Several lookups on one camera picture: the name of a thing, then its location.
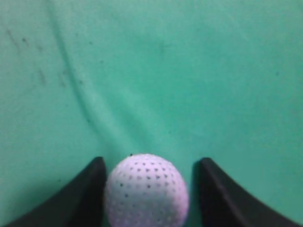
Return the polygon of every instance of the green felt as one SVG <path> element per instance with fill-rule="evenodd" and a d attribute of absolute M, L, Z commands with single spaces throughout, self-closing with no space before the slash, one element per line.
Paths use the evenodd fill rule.
<path fill-rule="evenodd" d="M 0 0 L 0 226 L 130 153 L 302 223 L 302 100 L 301 0 Z"/>

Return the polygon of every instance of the ball dimple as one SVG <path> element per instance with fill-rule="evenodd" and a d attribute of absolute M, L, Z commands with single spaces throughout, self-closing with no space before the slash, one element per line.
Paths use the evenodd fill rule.
<path fill-rule="evenodd" d="M 108 177 L 105 205 L 112 227 L 183 226 L 188 211 L 186 184 L 167 160 L 129 156 Z"/>

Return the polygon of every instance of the dirt speck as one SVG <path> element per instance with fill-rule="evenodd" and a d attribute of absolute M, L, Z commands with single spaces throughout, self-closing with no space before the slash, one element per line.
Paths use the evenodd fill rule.
<path fill-rule="evenodd" d="M 62 74 L 59 74 L 59 75 L 58 75 L 58 78 L 59 78 L 60 86 L 63 87 L 63 88 L 66 88 L 66 84 L 65 84 L 65 82 L 64 82 L 64 79 L 63 79 Z"/>
<path fill-rule="evenodd" d="M 29 44 L 28 44 L 28 42 L 27 42 L 27 39 L 26 38 L 22 38 L 22 42 L 24 42 L 25 43 L 25 45 L 27 46 L 27 47 L 29 47 Z"/>
<path fill-rule="evenodd" d="M 46 81 L 45 74 L 43 73 L 42 70 L 39 70 L 39 71 L 38 71 L 38 74 L 39 74 L 39 78 L 40 78 L 41 84 L 42 84 L 43 86 L 46 86 L 47 81 Z"/>
<path fill-rule="evenodd" d="M 39 51 L 40 53 L 42 53 L 42 52 L 43 52 L 43 47 L 42 47 L 42 46 L 37 45 L 37 49 L 38 49 L 38 51 Z"/>

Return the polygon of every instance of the dark stain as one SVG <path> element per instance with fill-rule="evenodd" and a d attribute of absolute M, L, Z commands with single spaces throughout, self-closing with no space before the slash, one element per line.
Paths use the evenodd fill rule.
<path fill-rule="evenodd" d="M 9 39 L 11 40 L 11 42 L 14 44 L 14 46 L 16 47 L 18 53 L 20 53 L 20 47 L 18 45 L 18 43 L 16 42 L 13 34 L 11 33 L 11 30 L 9 30 L 3 23 L 2 19 L 0 18 L 0 24 L 2 25 L 2 27 L 4 28 L 6 34 L 9 36 Z"/>
<path fill-rule="evenodd" d="M 41 84 L 42 84 L 43 86 L 46 86 L 46 78 L 45 78 L 45 75 L 44 75 L 43 71 L 42 71 L 42 70 L 39 70 L 38 73 L 39 73 L 39 77 L 40 77 L 40 82 L 41 82 Z"/>
<path fill-rule="evenodd" d="M 25 43 L 25 45 L 27 46 L 27 47 L 29 47 L 29 44 L 28 44 L 28 42 L 27 42 L 27 39 L 26 38 L 22 38 L 22 42 L 24 42 Z"/>
<path fill-rule="evenodd" d="M 60 82 L 60 85 L 62 86 L 62 87 L 66 87 L 66 84 L 65 84 L 65 82 L 64 82 L 64 80 L 63 80 L 63 77 L 62 77 L 62 75 L 61 74 L 59 74 L 58 75 L 58 77 L 59 77 L 59 82 Z"/>
<path fill-rule="evenodd" d="M 42 53 L 42 52 L 43 52 L 43 47 L 42 47 L 42 46 L 37 45 L 37 49 L 38 49 L 38 51 L 39 51 L 40 53 Z"/>

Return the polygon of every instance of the golf ball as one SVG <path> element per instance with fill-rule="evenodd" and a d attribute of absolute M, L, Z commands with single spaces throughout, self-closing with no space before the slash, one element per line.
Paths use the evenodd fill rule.
<path fill-rule="evenodd" d="M 105 207 L 112 227 L 182 227 L 189 207 L 186 183 L 169 161 L 133 155 L 109 175 Z"/>

